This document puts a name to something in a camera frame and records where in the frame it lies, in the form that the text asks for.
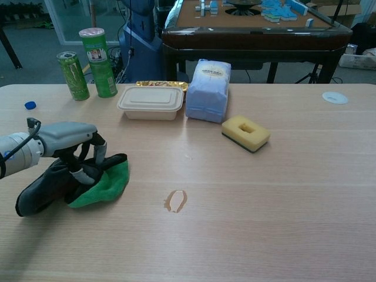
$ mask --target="energy drink can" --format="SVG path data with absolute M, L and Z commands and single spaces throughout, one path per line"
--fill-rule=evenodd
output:
M 57 55 L 66 84 L 76 101 L 86 100 L 90 94 L 76 53 L 66 51 Z
M 98 96 L 108 98 L 115 96 L 115 79 L 108 56 L 105 30 L 102 28 L 87 28 L 79 32 L 83 47 L 88 56 Z

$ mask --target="robotic arm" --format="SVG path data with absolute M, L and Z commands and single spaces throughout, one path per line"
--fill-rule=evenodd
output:
M 68 165 L 72 176 L 82 184 L 93 184 L 79 164 L 94 145 L 97 165 L 105 159 L 107 143 L 94 125 L 78 122 L 59 122 L 41 126 L 41 122 L 27 118 L 29 133 L 14 133 L 0 137 L 0 179 L 37 165 L 40 157 L 60 158 Z M 80 156 L 74 152 L 82 145 Z

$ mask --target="blue robot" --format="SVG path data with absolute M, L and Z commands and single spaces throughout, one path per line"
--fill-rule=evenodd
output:
M 126 82 L 165 80 L 162 40 L 155 35 L 155 0 L 122 0 L 132 11 L 119 37 Z

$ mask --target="table stain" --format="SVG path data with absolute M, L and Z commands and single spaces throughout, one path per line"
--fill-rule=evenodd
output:
M 187 193 L 184 190 L 175 190 L 164 201 L 164 206 L 169 212 L 178 213 L 186 204 L 187 199 Z

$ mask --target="dark wood table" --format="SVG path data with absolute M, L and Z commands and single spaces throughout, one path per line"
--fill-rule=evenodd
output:
M 207 12 L 205 17 L 194 9 L 198 1 L 175 2 L 162 35 L 167 80 L 176 80 L 178 62 L 203 58 L 230 62 L 235 69 L 245 68 L 246 63 L 271 62 L 268 83 L 274 82 L 279 62 L 319 63 L 323 67 L 318 83 L 330 83 L 350 40 L 350 29 L 331 24 L 330 18 L 311 8 L 296 21 L 273 23 L 261 15 L 229 15 L 226 10 L 232 7 L 218 2 L 218 15 Z M 313 27 L 306 28 L 310 18 Z

